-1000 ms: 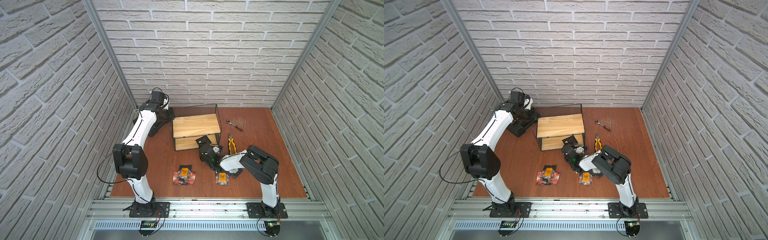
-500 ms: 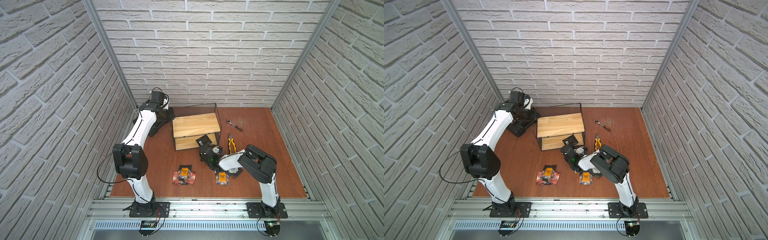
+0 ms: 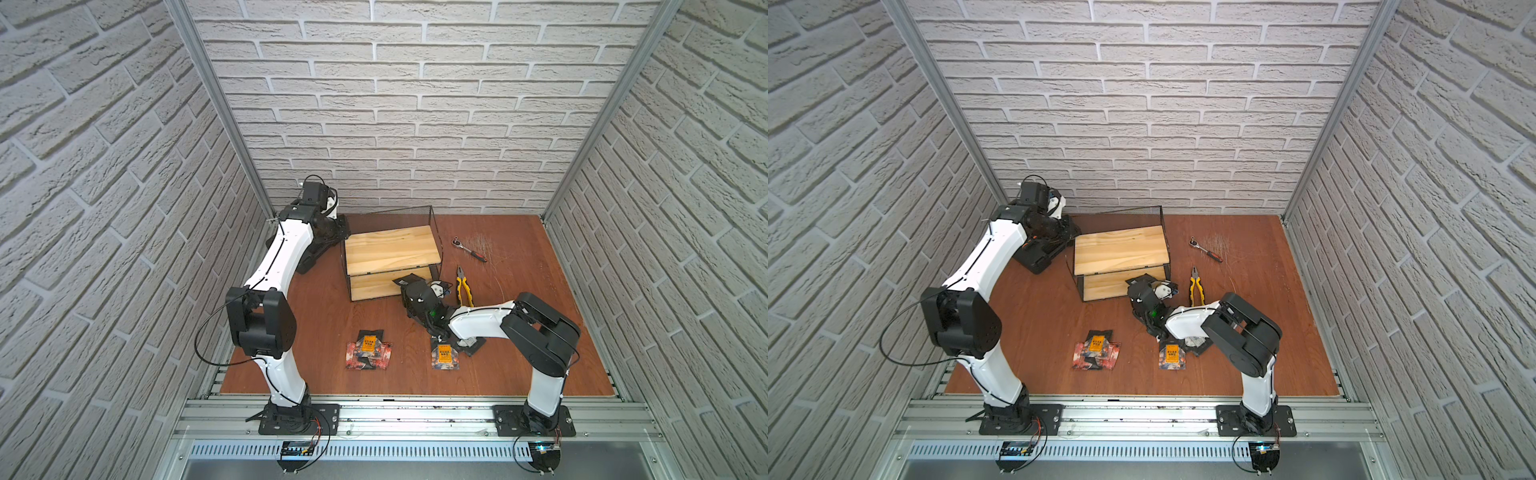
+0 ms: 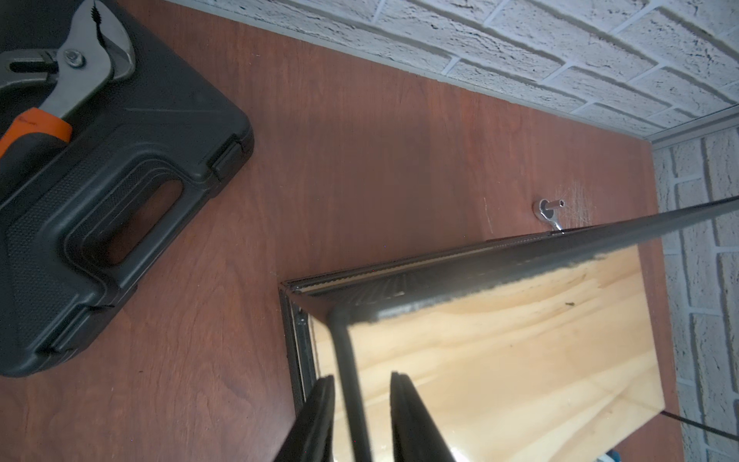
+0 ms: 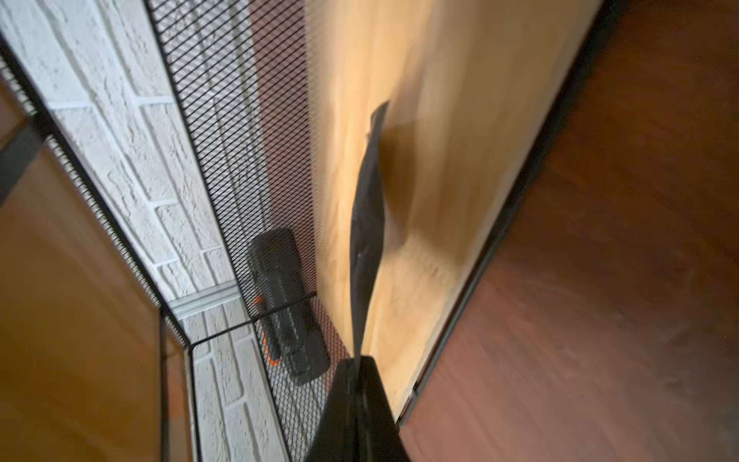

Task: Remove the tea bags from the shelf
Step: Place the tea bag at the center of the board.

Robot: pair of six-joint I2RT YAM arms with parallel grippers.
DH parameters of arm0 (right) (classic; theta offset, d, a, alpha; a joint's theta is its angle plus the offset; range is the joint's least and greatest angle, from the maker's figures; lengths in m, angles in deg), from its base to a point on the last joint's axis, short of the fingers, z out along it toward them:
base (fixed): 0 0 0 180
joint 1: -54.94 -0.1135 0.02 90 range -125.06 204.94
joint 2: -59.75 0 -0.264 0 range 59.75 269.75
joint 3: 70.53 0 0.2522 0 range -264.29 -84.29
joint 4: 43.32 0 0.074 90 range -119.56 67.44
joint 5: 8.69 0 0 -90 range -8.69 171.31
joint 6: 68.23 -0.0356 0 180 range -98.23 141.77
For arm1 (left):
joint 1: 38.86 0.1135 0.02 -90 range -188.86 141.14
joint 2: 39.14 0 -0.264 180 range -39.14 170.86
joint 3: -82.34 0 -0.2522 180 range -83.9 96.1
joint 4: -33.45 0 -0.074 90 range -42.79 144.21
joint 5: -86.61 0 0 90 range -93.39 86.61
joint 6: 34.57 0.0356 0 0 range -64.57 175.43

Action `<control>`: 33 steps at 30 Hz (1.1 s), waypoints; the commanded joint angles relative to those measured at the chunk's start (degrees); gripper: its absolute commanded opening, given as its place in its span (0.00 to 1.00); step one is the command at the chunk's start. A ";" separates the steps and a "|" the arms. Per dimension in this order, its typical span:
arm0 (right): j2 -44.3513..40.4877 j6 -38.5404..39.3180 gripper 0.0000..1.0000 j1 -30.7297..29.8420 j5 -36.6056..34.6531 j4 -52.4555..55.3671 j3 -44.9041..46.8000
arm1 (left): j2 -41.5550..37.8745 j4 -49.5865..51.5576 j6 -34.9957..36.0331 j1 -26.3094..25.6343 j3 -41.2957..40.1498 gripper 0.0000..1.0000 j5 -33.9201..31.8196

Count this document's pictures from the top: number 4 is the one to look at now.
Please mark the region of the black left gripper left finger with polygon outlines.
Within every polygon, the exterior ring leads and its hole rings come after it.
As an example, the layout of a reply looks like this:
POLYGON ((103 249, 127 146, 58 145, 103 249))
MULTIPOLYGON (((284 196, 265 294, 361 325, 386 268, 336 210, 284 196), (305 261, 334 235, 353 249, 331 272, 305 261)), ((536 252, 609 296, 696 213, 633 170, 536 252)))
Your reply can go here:
POLYGON ((335 379, 317 380, 274 462, 333 461, 335 379))

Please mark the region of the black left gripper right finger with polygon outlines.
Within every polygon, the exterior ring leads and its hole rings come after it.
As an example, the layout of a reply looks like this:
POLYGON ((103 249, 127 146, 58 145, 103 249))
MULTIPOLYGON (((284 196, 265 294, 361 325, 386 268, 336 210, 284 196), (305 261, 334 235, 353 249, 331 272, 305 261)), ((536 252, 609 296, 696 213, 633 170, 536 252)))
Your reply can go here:
POLYGON ((454 462, 411 378, 392 373, 390 390, 394 461, 454 462))

